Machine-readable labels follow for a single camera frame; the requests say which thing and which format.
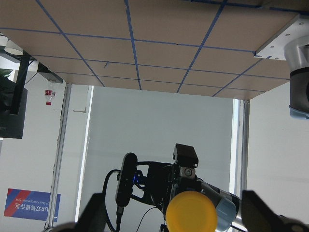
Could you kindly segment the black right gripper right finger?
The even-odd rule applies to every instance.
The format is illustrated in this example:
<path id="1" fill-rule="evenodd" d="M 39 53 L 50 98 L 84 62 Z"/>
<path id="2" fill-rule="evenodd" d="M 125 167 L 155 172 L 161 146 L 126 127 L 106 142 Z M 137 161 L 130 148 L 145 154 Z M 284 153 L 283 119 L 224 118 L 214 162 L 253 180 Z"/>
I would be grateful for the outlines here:
<path id="1" fill-rule="evenodd" d="M 309 225 L 294 218 L 275 214 L 253 191 L 242 192 L 241 216 L 249 232 L 307 232 Z"/>

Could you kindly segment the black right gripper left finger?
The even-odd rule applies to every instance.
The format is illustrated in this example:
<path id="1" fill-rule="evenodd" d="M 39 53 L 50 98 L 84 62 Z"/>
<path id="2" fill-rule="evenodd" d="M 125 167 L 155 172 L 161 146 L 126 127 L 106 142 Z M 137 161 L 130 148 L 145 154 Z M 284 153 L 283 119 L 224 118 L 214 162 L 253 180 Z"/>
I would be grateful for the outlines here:
<path id="1" fill-rule="evenodd" d="M 50 232 L 103 232 L 106 213 L 103 193 L 94 193 L 77 222 L 68 222 L 49 229 Z"/>

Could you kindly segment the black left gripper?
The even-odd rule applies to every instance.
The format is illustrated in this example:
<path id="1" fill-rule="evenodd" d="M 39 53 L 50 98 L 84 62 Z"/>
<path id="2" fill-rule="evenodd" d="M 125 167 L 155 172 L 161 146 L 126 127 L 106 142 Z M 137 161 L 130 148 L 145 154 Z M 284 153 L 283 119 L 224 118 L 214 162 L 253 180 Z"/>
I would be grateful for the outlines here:
<path id="1" fill-rule="evenodd" d="M 136 197 L 140 203 L 155 206 L 163 215 L 169 202 L 184 191 L 201 192 L 201 182 L 197 176 L 186 178 L 180 176 L 180 167 L 197 168 L 198 157 L 195 149 L 189 145 L 175 144 L 173 152 L 175 164 L 155 161 L 139 161 L 138 166 L 148 166 L 147 175 L 136 171 L 136 187 L 143 191 L 142 197 Z"/>

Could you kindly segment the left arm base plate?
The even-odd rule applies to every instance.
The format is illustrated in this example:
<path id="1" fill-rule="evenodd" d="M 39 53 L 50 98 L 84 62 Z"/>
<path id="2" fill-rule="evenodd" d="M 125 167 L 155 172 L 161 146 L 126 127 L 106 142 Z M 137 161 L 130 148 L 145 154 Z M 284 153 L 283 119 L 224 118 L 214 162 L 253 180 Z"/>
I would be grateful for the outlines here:
<path id="1" fill-rule="evenodd" d="M 286 60 L 284 47 L 291 41 L 309 34 L 309 16 L 296 15 L 254 54 L 255 58 Z"/>

